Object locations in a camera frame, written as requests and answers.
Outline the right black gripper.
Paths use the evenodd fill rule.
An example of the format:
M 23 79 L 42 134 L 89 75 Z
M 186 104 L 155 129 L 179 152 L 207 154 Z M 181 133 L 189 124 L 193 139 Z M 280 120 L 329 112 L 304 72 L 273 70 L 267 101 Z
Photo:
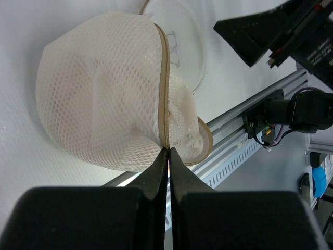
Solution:
M 270 49 L 268 65 L 293 58 L 332 88 L 332 1 L 286 1 L 265 12 L 219 20 L 213 29 L 249 67 Z

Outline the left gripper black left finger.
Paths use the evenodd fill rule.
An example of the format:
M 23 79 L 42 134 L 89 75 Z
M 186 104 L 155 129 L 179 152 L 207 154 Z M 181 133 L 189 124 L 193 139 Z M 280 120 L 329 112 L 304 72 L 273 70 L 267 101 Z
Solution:
M 125 187 L 36 187 L 16 203 L 1 249 L 163 249 L 168 151 Z

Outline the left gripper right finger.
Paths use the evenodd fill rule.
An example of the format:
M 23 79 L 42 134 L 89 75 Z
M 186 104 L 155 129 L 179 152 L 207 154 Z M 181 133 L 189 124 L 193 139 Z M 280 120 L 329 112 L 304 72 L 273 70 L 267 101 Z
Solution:
M 295 192 L 218 192 L 169 151 L 174 249 L 329 249 Z

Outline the beige round laundry bag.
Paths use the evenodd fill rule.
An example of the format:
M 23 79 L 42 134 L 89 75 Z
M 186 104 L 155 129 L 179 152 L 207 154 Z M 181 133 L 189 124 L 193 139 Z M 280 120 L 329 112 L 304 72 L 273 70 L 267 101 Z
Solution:
M 191 9 L 146 1 L 139 14 L 100 14 L 44 48 L 37 111 L 49 137 L 84 162 L 141 172 L 175 148 L 196 165 L 213 146 L 193 95 L 205 67 Z

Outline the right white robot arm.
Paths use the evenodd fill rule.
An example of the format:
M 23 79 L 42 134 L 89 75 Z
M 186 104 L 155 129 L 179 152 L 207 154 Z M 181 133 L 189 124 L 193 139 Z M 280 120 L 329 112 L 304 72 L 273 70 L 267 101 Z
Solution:
M 214 30 L 248 65 L 271 51 L 268 65 L 293 58 L 332 87 L 332 1 L 287 1 L 259 14 L 220 20 Z M 285 125 L 303 133 L 332 126 L 332 95 L 301 91 L 285 100 L 282 90 L 254 104 L 243 115 L 244 129 L 254 137 L 269 125 Z

